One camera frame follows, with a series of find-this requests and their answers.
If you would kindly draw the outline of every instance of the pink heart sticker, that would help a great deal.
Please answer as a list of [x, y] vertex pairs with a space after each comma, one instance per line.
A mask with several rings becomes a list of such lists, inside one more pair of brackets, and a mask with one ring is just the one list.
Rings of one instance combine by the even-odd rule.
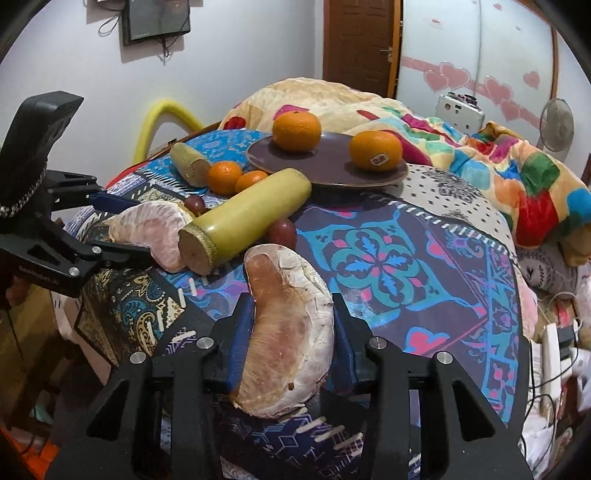
[[484, 80], [486, 91], [491, 96], [492, 103], [499, 105], [502, 100], [511, 100], [513, 98], [513, 90], [509, 85], [499, 83], [494, 77], [486, 77]]
[[521, 116], [521, 109], [519, 105], [510, 100], [501, 100], [501, 112], [508, 122], [517, 120]]
[[532, 87], [537, 90], [540, 86], [540, 75], [538, 75], [538, 72], [526, 73], [523, 75], [523, 81], [528, 87]]
[[449, 80], [445, 75], [436, 73], [432, 70], [427, 70], [423, 73], [423, 78], [425, 79], [425, 82], [427, 82], [427, 85], [429, 85], [429, 88], [434, 92], [445, 90], [449, 85]]
[[470, 75], [469, 71], [460, 67], [456, 68], [453, 63], [449, 63], [448, 61], [443, 61], [439, 64], [439, 72], [447, 77], [451, 90], [465, 87], [472, 80], [472, 75]]

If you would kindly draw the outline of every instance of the pillow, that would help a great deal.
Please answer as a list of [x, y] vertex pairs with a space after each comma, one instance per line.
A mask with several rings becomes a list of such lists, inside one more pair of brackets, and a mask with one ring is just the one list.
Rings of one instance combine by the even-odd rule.
[[544, 244], [535, 249], [517, 248], [519, 269], [532, 288], [552, 295], [562, 292], [576, 294], [582, 281], [578, 267], [569, 267], [558, 244]]

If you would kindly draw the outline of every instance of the fruit sticker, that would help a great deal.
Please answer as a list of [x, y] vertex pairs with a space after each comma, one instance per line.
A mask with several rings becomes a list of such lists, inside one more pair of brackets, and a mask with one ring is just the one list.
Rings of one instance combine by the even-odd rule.
[[372, 165], [380, 167], [388, 161], [388, 156], [384, 153], [379, 153], [375, 157], [369, 159]]

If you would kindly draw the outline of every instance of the wooden door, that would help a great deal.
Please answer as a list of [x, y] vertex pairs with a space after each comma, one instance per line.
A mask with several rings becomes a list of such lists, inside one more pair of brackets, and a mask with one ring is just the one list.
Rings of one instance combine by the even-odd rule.
[[394, 2], [325, 0], [324, 15], [324, 79], [387, 96]]

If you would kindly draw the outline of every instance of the yellow foam tube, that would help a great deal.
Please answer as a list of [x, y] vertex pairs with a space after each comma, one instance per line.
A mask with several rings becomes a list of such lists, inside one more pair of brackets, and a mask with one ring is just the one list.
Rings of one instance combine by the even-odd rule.
[[138, 142], [135, 146], [132, 166], [143, 162], [148, 157], [150, 139], [154, 130], [154, 125], [156, 124], [156, 120], [158, 120], [163, 113], [171, 113], [179, 120], [182, 120], [191, 129], [189, 133], [197, 132], [204, 128], [203, 123], [180, 103], [170, 99], [160, 100], [150, 109], [144, 120], [142, 130], [139, 133]]

